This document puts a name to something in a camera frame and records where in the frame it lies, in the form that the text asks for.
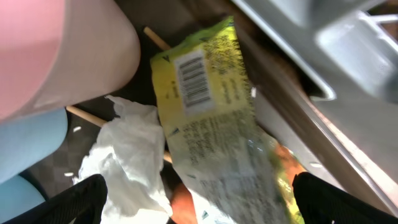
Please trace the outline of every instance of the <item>barcode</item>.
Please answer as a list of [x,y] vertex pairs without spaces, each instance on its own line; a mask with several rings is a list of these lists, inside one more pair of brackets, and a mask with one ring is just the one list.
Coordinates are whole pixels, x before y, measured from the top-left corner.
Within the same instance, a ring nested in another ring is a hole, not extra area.
[[186,114],[213,107],[204,55],[201,51],[186,54],[174,61]]

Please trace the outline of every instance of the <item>light blue fabric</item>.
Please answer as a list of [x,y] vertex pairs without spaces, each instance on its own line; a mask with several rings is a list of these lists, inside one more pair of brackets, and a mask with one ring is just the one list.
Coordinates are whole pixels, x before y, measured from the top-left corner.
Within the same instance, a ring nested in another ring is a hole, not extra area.
[[0,184],[57,150],[67,128],[65,109],[0,124]]
[[28,181],[15,176],[0,184],[0,223],[4,223],[45,202]]

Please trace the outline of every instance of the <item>wooden stick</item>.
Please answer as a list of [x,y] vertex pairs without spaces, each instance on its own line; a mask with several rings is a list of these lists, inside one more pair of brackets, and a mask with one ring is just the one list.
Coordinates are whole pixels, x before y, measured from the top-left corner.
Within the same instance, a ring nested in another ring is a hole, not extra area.
[[[105,121],[97,116],[94,116],[90,113],[87,113],[86,111],[83,111],[74,106],[67,106],[67,111],[73,113],[74,115],[76,115],[78,117],[85,119],[86,121],[88,121],[92,124],[97,125],[100,128],[102,128],[102,126],[104,126],[104,124],[107,123],[107,121]],[[163,159],[169,163],[173,163],[172,157],[171,157],[170,153],[167,151],[164,151]]]
[[79,108],[76,108],[74,106],[67,106],[67,111],[73,113],[74,115],[77,115],[83,119],[85,119],[86,121],[93,123],[95,125],[97,125],[98,127],[101,127],[107,122],[99,117],[96,117],[90,113],[87,113],[86,111],[83,111]]
[[170,50],[171,47],[169,44],[164,42],[154,31],[152,31],[149,27],[144,28],[144,33],[162,50]]

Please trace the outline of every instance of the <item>white tissue paper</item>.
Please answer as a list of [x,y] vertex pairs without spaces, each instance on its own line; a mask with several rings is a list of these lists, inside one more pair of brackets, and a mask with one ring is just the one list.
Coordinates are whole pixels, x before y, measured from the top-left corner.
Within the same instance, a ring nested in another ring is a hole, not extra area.
[[107,98],[114,102],[120,118],[101,128],[73,183],[93,174],[105,178],[108,198],[101,223],[167,223],[172,209],[159,173],[165,138],[157,108],[120,97]]

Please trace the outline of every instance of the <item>trash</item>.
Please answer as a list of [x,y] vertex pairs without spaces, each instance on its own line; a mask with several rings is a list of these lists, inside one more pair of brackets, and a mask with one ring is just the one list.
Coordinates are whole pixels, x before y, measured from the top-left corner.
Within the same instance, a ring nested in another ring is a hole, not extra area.
[[151,60],[173,167],[191,192],[198,223],[289,223],[261,134],[233,19]]
[[155,106],[107,96],[120,118],[106,123],[74,184],[101,174],[108,187],[101,223],[167,223],[172,215],[160,178],[164,134]]

